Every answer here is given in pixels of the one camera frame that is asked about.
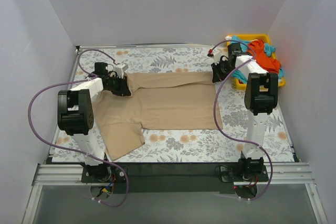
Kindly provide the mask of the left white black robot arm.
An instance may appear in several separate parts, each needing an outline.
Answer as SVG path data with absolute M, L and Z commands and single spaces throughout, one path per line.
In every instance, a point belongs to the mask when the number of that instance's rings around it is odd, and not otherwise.
M 93 133 L 94 113 L 92 101 L 102 91 L 109 91 L 120 97 L 129 97 L 128 69 L 126 63 L 119 63 L 108 69 L 105 62 L 96 62 L 94 71 L 88 74 L 90 80 L 78 86 L 58 92 L 57 123 L 60 130 L 65 131 L 85 153 L 87 175 L 100 182 L 111 178 L 112 170 L 106 161 L 105 152 L 99 146 Z

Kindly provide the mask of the beige t shirt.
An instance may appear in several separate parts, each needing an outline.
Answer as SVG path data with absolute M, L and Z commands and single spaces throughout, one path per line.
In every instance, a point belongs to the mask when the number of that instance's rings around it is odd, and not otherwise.
M 212 77 L 209 71 L 130 73 L 130 96 L 102 91 L 92 107 L 110 158 L 116 160 L 142 146 L 142 129 L 222 128 Z

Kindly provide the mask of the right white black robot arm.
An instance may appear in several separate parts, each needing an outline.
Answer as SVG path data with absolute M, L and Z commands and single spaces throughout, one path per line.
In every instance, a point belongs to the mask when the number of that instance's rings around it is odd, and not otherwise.
M 269 155 L 263 148 L 267 120 L 278 104 L 278 75 L 263 69 L 256 61 L 256 53 L 249 48 L 241 49 L 238 40 L 228 40 L 228 56 L 216 47 L 208 51 L 213 59 L 212 82 L 224 84 L 235 71 L 240 70 L 247 78 L 244 104 L 248 112 L 247 137 L 241 140 L 243 150 L 237 162 L 221 165 L 215 170 L 223 182 L 246 182 L 249 186 L 269 177 L 264 157 Z

